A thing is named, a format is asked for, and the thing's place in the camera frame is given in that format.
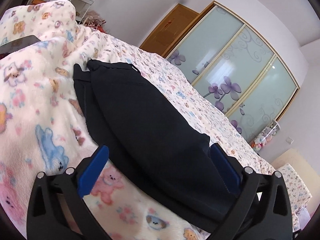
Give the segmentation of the cream headboard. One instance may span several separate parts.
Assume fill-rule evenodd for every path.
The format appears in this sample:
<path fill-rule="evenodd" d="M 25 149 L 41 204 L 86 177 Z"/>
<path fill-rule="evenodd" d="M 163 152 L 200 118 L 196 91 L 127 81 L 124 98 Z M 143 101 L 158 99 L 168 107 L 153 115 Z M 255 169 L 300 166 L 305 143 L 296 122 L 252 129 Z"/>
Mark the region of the cream headboard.
<path fill-rule="evenodd" d="M 319 194 L 319 174 L 295 149 L 289 149 L 271 162 L 278 169 L 285 164 L 290 164 L 306 184 L 311 194 Z"/>

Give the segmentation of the white wall socket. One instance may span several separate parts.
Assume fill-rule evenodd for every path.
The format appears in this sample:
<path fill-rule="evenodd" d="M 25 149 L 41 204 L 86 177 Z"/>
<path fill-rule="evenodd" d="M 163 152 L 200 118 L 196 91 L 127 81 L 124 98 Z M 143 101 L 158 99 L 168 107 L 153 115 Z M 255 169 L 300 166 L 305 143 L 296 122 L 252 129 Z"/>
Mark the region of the white wall socket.
<path fill-rule="evenodd" d="M 294 142 L 294 140 L 293 140 L 291 137 L 288 137 L 286 141 L 287 141 L 287 143 L 289 143 L 290 145 Z"/>

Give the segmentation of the floral glass sliding wardrobe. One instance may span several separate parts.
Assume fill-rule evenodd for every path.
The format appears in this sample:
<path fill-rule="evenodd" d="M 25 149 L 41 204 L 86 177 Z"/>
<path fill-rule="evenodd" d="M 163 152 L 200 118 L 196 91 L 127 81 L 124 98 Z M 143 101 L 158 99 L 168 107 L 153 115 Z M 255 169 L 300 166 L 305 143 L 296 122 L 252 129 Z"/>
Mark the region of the floral glass sliding wardrobe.
<path fill-rule="evenodd" d="M 299 85 L 268 42 L 215 4 L 167 55 L 247 141 L 273 126 Z"/>

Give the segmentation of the pink clothes pile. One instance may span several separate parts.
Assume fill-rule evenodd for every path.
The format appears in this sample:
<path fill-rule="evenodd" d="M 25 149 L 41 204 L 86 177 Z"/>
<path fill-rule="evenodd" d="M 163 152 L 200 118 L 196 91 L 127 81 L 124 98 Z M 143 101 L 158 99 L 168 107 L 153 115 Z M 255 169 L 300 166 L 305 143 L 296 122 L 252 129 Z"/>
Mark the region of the pink clothes pile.
<path fill-rule="evenodd" d="M 89 10 L 85 16 L 84 19 L 81 21 L 81 24 L 90 27 L 92 29 L 98 30 L 102 33 L 104 33 L 104 24 L 106 23 L 106 20 L 103 19 L 99 13 L 97 13 L 94 10 Z"/>

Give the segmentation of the black pants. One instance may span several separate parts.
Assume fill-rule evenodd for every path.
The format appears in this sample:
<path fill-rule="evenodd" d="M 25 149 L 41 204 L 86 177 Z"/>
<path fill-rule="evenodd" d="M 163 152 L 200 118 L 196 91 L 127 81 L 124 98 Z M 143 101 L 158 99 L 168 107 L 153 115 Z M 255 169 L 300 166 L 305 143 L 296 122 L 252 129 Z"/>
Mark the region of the black pants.
<path fill-rule="evenodd" d="M 132 64 L 75 64 L 73 80 L 89 135 L 108 147 L 115 167 L 176 215 L 214 232 L 239 194 L 222 148 Z"/>

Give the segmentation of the clear container of plush toys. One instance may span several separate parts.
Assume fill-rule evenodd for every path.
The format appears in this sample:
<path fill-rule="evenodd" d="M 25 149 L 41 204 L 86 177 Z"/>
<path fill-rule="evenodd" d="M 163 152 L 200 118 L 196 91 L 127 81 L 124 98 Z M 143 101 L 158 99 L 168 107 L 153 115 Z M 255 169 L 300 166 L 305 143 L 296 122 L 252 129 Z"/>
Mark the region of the clear container of plush toys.
<path fill-rule="evenodd" d="M 272 120 L 250 143 L 251 148 L 255 153 L 264 148 L 280 130 L 279 123 L 276 120 Z"/>

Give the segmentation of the brown wooden door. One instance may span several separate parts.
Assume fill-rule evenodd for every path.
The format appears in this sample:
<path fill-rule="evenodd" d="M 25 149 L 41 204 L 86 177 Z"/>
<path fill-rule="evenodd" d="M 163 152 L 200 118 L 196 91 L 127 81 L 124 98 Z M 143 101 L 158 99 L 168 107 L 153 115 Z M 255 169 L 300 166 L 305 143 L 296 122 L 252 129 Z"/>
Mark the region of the brown wooden door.
<path fill-rule="evenodd" d="M 163 58 L 177 46 L 180 40 L 214 7 L 210 3 L 200 13 L 182 5 L 176 5 L 153 29 L 140 45 L 140 49 L 156 53 Z"/>

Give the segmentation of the floral print bed sheet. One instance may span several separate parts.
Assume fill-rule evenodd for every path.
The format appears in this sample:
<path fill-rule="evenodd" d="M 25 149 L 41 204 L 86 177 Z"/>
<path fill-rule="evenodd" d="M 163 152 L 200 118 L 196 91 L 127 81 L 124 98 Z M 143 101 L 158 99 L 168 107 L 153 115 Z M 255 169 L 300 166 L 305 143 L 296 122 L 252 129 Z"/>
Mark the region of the floral print bed sheet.
<path fill-rule="evenodd" d="M 129 45 L 111 35 L 94 33 L 97 48 L 94 55 L 100 61 L 133 64 L 142 77 L 150 81 L 183 115 L 189 125 L 218 143 L 242 166 L 250 166 L 262 174 L 272 174 L 274 167 L 253 152 L 230 121 L 186 80 L 183 73 L 163 57 Z"/>

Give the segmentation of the floral print pillow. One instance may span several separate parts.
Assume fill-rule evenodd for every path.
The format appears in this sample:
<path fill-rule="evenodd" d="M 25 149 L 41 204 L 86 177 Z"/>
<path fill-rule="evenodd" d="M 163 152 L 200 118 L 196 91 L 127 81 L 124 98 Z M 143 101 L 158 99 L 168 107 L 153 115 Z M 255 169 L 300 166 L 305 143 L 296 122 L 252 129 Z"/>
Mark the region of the floral print pillow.
<path fill-rule="evenodd" d="M 283 175 L 290 199 L 293 232 L 297 232 L 300 230 L 300 222 L 297 213 L 302 208 L 307 207 L 308 202 L 312 198 L 312 194 L 304 181 L 289 163 L 280 167 L 278 171 Z"/>

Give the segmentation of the fluffy bear print blanket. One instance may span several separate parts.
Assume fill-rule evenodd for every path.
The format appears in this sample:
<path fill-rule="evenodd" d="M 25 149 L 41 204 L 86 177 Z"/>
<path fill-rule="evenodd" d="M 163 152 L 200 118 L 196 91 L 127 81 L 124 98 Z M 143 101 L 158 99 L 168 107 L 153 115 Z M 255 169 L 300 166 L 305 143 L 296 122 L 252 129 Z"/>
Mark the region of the fluffy bear print blanket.
<path fill-rule="evenodd" d="M 97 148 L 72 79 L 75 64 L 97 59 L 95 32 L 76 23 L 66 0 L 14 7 L 1 19 L 1 44 L 40 39 L 1 60 L 1 206 L 23 237 L 36 174 L 62 173 Z"/>

